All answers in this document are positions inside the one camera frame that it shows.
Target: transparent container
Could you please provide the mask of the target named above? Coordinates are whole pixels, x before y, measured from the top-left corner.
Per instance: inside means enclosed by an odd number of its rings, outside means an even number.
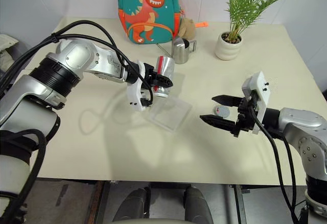
[[[152,105],[149,120],[154,124],[174,132],[186,118],[192,105],[174,96],[157,97]]]

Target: dinosaur print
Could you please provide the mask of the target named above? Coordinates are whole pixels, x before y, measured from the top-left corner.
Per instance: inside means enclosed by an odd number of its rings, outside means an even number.
[[[138,23],[138,22],[149,22],[155,23],[155,19],[158,18],[158,13],[153,10],[153,8],[160,8],[164,5],[165,0],[139,0],[142,6],[138,6],[138,10],[136,10],[136,14],[132,12],[131,15],[124,13],[125,20],[130,23]],[[153,33],[153,26],[139,25],[133,27],[133,40],[136,43],[144,43],[144,38],[140,36],[142,32],[146,32],[145,36],[148,41],[153,41],[151,35]]]

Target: teal backpack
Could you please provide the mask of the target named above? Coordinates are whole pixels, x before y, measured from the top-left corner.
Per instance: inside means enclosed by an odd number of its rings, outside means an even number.
[[[134,43],[165,43],[178,34],[181,19],[178,0],[118,0],[118,13]]]

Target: table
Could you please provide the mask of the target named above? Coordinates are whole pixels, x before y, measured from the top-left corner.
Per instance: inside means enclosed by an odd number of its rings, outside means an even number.
[[[80,18],[63,18],[57,29]],[[130,42],[118,19],[90,19],[102,25],[131,61],[155,65],[164,53],[155,45]],[[171,94],[192,104],[175,133],[147,120],[149,111],[134,112],[127,102],[126,84],[86,73],[58,111],[61,126],[49,142],[39,177],[63,179],[198,182],[278,185],[272,148],[262,133],[227,131],[205,124],[219,94],[242,96],[246,78],[262,70],[270,83],[270,108],[312,110],[327,117],[327,103],[282,25],[256,24],[244,32],[244,44],[232,61],[215,57],[218,35],[228,23],[210,22],[197,29],[197,50],[187,63],[176,65]],[[91,26],[70,33],[106,39]],[[163,44],[168,50],[170,43]],[[23,73],[29,73],[56,45],[41,49]],[[237,111],[231,109],[235,120]],[[284,182],[291,185],[287,154],[277,141]],[[300,156],[291,147],[297,185],[305,184]]]

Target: stuffed toy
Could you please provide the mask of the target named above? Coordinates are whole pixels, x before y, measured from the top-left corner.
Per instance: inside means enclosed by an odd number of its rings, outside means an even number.
[[[194,39],[195,37],[195,24],[194,21],[192,19],[189,18],[182,18],[180,27],[179,27],[179,32],[178,32],[178,36],[183,38],[183,39],[187,39],[187,40],[191,40]]]

